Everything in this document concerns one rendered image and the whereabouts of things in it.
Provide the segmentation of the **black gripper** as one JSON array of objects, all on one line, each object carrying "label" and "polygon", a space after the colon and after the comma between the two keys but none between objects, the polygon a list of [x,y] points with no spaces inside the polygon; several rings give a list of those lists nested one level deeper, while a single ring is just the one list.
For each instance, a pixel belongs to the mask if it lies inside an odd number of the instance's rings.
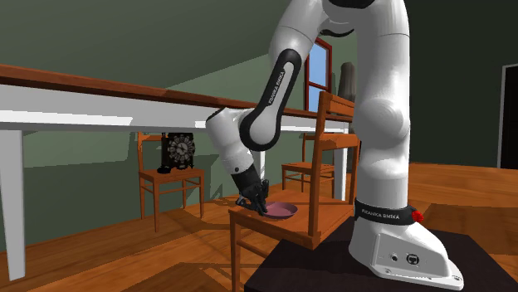
[{"label": "black gripper", "polygon": [[253,164],[247,170],[233,174],[232,179],[239,191],[239,198],[236,200],[238,206],[253,209],[252,199],[254,198],[258,214],[263,216],[267,213],[266,199],[269,191],[269,180],[261,179]]}]

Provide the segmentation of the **pink plate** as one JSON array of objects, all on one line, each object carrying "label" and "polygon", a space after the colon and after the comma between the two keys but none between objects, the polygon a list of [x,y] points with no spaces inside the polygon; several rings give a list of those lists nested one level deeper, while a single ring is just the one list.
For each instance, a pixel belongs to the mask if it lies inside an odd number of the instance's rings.
[{"label": "pink plate", "polygon": [[273,219],[287,219],[294,216],[298,207],[288,202],[267,202],[265,217]]}]

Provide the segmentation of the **wooden chair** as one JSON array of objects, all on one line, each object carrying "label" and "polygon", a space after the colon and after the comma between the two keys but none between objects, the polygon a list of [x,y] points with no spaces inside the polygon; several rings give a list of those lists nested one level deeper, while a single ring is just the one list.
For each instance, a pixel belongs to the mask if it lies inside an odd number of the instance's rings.
[{"label": "wooden chair", "polygon": [[[306,142],[315,139],[315,136],[308,133],[303,133],[302,136],[302,161],[296,163],[287,163],[281,165],[282,171],[282,188],[286,189],[286,182],[288,180],[298,181],[301,185],[301,191],[305,191],[305,184],[310,183],[310,175],[311,175],[311,162],[306,162],[305,154],[306,154]],[[320,181],[322,183],[330,182],[331,184],[331,194],[335,194],[335,168],[334,164],[322,164],[320,169]]]},{"label": "wooden chair", "polygon": [[[159,231],[159,198],[161,194],[179,192],[183,193],[183,208],[187,206],[187,190],[199,189],[199,215],[204,214],[204,171],[199,168],[188,168],[187,170],[174,169],[171,173],[160,174],[156,170],[144,170],[143,142],[160,141],[157,134],[137,133],[137,153],[139,165],[139,201],[140,215],[145,218],[145,192],[153,194],[154,200],[154,230]],[[181,182],[182,187],[161,192],[159,187],[166,183]]]},{"label": "wooden chair", "polygon": [[[360,141],[354,134],[329,134],[325,132],[325,118],[328,113],[354,114],[354,104],[339,96],[320,92],[315,126],[315,142],[310,173],[310,192],[282,190],[269,198],[275,202],[289,202],[298,211],[287,219],[273,220],[258,215],[244,207],[232,207],[230,217],[230,247],[232,264],[232,292],[239,292],[240,252],[247,249],[263,258],[268,254],[242,240],[243,227],[276,240],[293,242],[306,249],[314,250],[328,235],[353,214],[356,191],[356,173],[359,161]],[[352,148],[354,150],[349,199],[341,201],[320,195],[321,158],[325,150]]]}]

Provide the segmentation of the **dark robot stand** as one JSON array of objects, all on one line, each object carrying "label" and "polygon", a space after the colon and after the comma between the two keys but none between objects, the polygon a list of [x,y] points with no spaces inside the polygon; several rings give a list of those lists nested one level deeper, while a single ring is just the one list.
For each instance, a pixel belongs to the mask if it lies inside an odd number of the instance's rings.
[{"label": "dark robot stand", "polygon": [[462,272],[461,291],[387,280],[349,254],[351,217],[315,250],[280,241],[246,282],[245,292],[518,292],[508,275],[471,237],[436,231]]}]

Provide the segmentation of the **black ornate clock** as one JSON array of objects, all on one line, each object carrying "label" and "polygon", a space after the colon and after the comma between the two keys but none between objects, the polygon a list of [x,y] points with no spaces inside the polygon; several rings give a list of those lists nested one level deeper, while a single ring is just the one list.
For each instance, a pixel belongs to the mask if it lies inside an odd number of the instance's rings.
[{"label": "black ornate clock", "polygon": [[193,133],[162,133],[161,166],[158,173],[170,173],[173,169],[193,168],[196,146]]}]

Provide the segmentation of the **red framed window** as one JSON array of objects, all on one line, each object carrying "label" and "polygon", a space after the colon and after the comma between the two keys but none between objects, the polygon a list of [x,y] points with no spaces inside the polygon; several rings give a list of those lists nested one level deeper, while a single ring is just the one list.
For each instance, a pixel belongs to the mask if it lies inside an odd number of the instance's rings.
[{"label": "red framed window", "polygon": [[304,69],[304,108],[316,112],[320,92],[331,92],[332,46],[317,37],[306,58]]}]

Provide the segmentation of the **grey tall rounded object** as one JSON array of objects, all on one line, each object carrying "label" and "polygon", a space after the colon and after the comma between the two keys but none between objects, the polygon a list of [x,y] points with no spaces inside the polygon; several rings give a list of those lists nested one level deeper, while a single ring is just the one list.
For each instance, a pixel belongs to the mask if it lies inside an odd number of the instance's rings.
[{"label": "grey tall rounded object", "polygon": [[355,102],[356,73],[352,62],[345,62],[340,67],[340,82],[337,93],[339,97]]}]

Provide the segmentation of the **white table with wooden top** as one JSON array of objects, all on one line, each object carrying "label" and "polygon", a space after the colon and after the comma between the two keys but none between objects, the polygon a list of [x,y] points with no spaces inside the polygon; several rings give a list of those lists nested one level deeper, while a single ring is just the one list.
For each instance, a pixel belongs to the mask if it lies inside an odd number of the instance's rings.
[{"label": "white table with wooden top", "polygon": [[0,200],[10,280],[26,274],[25,130],[202,131],[217,108],[254,103],[0,64]]}]

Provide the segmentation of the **dark doorway with white frame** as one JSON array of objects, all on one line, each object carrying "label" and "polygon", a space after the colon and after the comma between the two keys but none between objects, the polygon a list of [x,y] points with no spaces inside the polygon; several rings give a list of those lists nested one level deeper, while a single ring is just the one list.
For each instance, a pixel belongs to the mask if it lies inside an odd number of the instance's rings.
[{"label": "dark doorway with white frame", "polygon": [[518,64],[502,67],[497,167],[518,170]]}]

